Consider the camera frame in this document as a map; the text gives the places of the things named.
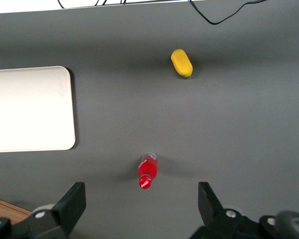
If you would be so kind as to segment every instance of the black wire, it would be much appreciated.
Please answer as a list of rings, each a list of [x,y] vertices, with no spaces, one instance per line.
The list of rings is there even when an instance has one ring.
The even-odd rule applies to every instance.
[[[62,6],[60,0],[57,0],[57,1],[58,1],[58,3],[59,3],[60,7],[61,7],[62,9],[64,9],[64,6]]]
[[[242,9],[245,5],[249,5],[249,4],[256,4],[256,3],[261,3],[267,0],[257,0],[257,1],[250,1],[247,3],[244,3],[237,11],[235,11],[233,14],[231,14],[230,16],[222,19],[219,22],[212,22],[210,21],[207,17],[204,16],[204,14],[201,13],[201,11],[197,8],[197,6],[195,5],[195,3],[192,0],[189,0],[190,4],[193,6],[193,8],[209,23],[212,25],[218,25],[221,24],[222,22],[226,21],[227,19],[231,18],[233,15],[235,15],[237,12],[239,12],[240,9]]]
[[[59,5],[61,6],[62,9],[64,9],[64,6],[60,3],[60,0],[58,0]]]

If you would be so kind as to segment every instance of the plastic bottle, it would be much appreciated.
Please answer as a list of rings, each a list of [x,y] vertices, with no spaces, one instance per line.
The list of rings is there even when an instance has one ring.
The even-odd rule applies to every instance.
[[[157,175],[157,156],[154,153],[146,153],[142,156],[138,175],[140,187],[143,189],[149,188]]]

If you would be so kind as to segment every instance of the bottle cap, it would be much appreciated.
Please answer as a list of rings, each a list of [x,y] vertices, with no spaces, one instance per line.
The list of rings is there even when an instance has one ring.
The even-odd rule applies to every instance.
[[[141,178],[140,178],[140,187],[143,188],[143,189],[147,189],[150,187],[151,185],[151,178],[148,176],[148,175],[143,175]]]

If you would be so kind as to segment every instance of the white plastic board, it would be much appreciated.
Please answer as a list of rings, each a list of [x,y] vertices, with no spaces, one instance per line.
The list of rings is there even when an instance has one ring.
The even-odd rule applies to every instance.
[[[65,150],[74,142],[67,69],[0,70],[0,152]]]

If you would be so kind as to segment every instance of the wooden surface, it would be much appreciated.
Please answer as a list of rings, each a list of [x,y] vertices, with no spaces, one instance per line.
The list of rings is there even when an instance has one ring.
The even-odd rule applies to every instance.
[[[10,218],[12,224],[21,222],[30,214],[31,212],[26,209],[19,208],[0,200],[0,217]]]

